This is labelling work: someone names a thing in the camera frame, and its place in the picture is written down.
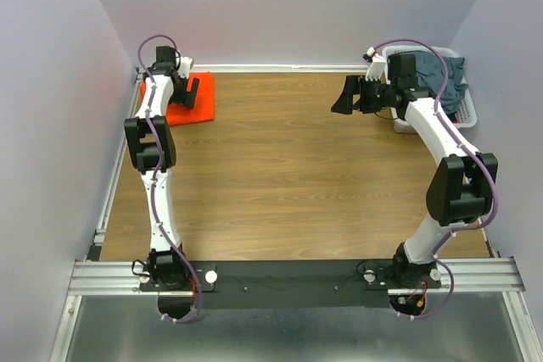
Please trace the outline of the orange t shirt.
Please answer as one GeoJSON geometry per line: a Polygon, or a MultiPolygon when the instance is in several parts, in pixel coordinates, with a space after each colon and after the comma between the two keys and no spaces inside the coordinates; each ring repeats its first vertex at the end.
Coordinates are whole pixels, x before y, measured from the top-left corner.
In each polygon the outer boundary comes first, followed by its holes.
{"type": "Polygon", "coordinates": [[[195,74],[200,79],[198,95],[192,109],[171,102],[173,93],[171,73],[146,76],[140,86],[141,105],[133,119],[138,126],[148,128],[147,122],[162,118],[169,127],[212,121],[216,116],[215,83],[210,72],[195,74]]]}

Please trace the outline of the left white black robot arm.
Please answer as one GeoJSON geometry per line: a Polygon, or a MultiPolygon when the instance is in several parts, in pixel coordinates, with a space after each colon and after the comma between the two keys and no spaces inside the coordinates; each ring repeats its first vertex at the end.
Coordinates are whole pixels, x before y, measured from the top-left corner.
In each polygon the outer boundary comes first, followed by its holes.
{"type": "Polygon", "coordinates": [[[188,89],[193,60],[183,57],[177,47],[158,46],[155,61],[143,65],[144,92],[137,112],[124,121],[124,131],[132,166],[143,183],[148,204],[150,244],[146,270],[154,287],[166,290],[201,288],[194,267],[187,260],[176,227],[171,197],[171,177],[176,164],[176,148],[166,118],[174,102],[194,105],[199,83],[188,89]]]}

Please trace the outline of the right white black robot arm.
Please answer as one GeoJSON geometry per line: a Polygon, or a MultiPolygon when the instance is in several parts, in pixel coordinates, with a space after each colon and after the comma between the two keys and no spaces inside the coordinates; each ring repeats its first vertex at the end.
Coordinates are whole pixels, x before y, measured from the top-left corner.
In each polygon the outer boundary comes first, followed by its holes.
{"type": "Polygon", "coordinates": [[[394,109],[421,137],[436,163],[421,225],[397,248],[383,272],[367,271],[369,276],[383,277],[386,287],[412,287],[434,274],[437,255],[455,233],[471,229],[495,207],[498,161],[468,142],[431,89],[419,85],[413,54],[385,58],[371,47],[364,59],[369,63],[366,74],[346,77],[332,112],[376,114],[394,109]]]}

